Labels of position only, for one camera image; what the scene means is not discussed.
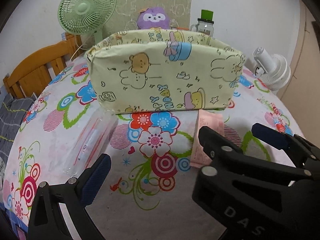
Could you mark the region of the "pink paper packet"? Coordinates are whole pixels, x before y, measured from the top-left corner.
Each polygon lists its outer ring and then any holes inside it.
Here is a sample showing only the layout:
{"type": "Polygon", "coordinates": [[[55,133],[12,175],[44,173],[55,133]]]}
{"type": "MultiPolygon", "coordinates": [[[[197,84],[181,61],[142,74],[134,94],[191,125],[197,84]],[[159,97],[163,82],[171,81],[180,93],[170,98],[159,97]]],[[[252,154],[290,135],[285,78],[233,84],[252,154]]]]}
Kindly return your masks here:
{"type": "Polygon", "coordinates": [[[204,148],[213,144],[216,133],[223,137],[225,136],[223,116],[200,109],[191,150],[190,166],[201,168],[212,162],[204,152],[204,148]]]}

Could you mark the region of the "beige door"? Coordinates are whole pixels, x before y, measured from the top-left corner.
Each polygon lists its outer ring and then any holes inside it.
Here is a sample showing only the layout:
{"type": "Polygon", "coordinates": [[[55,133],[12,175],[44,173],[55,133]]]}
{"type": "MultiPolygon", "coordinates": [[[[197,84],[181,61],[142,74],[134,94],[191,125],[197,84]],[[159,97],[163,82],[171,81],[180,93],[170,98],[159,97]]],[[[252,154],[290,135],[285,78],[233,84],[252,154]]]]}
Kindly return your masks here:
{"type": "Polygon", "coordinates": [[[291,79],[278,92],[306,139],[319,146],[319,26],[300,1],[300,24],[291,79]]]}

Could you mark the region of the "white standing fan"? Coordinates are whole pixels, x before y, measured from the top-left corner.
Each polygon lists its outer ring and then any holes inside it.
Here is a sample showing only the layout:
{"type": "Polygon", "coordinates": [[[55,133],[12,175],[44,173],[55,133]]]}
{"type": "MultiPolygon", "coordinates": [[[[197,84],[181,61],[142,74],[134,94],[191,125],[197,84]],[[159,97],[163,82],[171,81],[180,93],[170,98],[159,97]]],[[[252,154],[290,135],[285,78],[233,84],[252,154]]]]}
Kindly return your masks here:
{"type": "Polygon", "coordinates": [[[291,68],[283,55],[270,55],[263,47],[258,47],[253,51],[253,59],[257,63],[254,75],[273,93],[289,82],[291,68]]]}

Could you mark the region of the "clear plastic sleeve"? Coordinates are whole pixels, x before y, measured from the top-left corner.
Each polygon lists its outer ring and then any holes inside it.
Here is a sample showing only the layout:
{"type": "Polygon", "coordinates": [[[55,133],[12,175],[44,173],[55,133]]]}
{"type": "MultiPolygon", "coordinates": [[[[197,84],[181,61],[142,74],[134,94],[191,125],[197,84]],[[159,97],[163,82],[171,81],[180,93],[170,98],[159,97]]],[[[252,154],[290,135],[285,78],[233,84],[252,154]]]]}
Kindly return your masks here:
{"type": "Polygon", "coordinates": [[[117,117],[113,111],[97,109],[68,153],[63,172],[69,177],[78,177],[92,165],[99,157],[101,148],[116,122],[117,117]]]}

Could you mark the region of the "floral tablecloth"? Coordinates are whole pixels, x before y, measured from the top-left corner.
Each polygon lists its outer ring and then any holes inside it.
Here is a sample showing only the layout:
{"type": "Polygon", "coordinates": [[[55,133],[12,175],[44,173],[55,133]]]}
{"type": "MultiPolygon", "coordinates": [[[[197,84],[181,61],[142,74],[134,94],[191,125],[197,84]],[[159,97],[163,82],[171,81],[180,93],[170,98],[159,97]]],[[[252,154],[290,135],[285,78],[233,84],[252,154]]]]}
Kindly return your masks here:
{"type": "MultiPolygon", "coordinates": [[[[24,231],[40,182],[62,184],[67,155],[99,107],[83,57],[48,83],[31,107],[6,100],[3,109],[23,114],[11,143],[1,186],[1,207],[24,231]]],[[[280,132],[301,130],[284,104],[244,70],[222,112],[225,137],[246,155],[290,164],[284,152],[255,139],[261,123],[280,132]]],[[[217,239],[224,228],[191,198],[197,170],[190,165],[196,111],[139,113],[130,106],[118,117],[102,152],[111,170],[87,212],[106,239],[217,239]]]]}

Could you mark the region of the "yellow cartoon fabric box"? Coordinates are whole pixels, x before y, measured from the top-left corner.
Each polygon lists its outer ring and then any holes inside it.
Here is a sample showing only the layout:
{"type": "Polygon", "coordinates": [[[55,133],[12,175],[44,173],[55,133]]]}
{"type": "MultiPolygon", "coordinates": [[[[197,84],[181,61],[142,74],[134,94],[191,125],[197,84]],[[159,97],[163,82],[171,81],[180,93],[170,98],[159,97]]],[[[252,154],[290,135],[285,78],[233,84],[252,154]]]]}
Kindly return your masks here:
{"type": "Polygon", "coordinates": [[[226,108],[246,60],[208,35],[155,28],[115,33],[86,56],[98,101],[116,113],[226,108]]]}

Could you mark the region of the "grey plaid pillow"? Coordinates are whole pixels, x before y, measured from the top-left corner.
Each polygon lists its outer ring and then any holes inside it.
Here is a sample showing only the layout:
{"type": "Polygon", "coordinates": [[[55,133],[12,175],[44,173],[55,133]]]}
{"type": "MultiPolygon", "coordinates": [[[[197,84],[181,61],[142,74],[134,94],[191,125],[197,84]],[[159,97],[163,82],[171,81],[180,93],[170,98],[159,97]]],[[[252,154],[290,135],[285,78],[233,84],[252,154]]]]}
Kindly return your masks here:
{"type": "Polygon", "coordinates": [[[32,106],[36,97],[15,99],[10,93],[1,103],[1,159],[7,164],[16,134],[21,126],[27,110],[32,106]]]}

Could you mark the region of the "glass jar green lid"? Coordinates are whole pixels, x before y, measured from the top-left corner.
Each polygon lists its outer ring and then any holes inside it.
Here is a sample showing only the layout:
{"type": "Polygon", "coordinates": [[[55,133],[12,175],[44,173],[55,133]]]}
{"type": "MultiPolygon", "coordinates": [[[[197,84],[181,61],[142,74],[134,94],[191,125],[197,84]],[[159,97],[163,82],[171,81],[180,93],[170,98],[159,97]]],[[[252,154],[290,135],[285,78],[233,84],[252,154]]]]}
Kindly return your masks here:
{"type": "Polygon", "coordinates": [[[201,10],[201,16],[197,19],[197,23],[190,26],[189,30],[203,33],[213,37],[214,35],[214,12],[210,10],[201,10]]]}

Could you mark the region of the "purple plush toy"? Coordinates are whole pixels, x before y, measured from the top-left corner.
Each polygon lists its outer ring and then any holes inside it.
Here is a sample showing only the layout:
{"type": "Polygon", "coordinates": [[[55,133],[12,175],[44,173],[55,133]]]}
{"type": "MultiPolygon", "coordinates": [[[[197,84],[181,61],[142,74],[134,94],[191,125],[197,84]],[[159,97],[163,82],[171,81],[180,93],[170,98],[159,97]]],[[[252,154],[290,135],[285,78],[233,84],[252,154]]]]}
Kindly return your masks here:
{"type": "Polygon", "coordinates": [[[170,29],[170,17],[162,7],[152,7],[142,10],[136,23],[139,29],[170,29]]]}

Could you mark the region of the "green patterned cardboard sheet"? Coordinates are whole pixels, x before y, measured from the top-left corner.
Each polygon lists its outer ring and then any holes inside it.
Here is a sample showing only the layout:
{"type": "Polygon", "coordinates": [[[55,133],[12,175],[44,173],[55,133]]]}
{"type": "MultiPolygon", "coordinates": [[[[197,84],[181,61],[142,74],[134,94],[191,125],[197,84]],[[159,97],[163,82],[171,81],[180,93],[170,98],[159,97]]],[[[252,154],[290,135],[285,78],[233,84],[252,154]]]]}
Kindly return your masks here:
{"type": "Polygon", "coordinates": [[[146,8],[162,7],[170,17],[170,25],[189,27],[192,0],[117,0],[115,11],[103,26],[103,37],[118,31],[137,29],[136,21],[140,11],[146,8]]]}

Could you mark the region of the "green desk fan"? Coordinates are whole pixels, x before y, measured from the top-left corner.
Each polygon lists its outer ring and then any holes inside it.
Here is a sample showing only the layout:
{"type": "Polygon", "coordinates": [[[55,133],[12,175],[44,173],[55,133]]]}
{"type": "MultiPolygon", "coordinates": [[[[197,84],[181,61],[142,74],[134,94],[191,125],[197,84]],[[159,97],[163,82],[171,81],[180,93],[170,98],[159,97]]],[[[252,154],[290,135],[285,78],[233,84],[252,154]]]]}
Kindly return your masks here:
{"type": "Polygon", "coordinates": [[[117,0],[61,0],[57,16],[61,27],[74,35],[103,40],[103,26],[112,17],[117,0]]]}

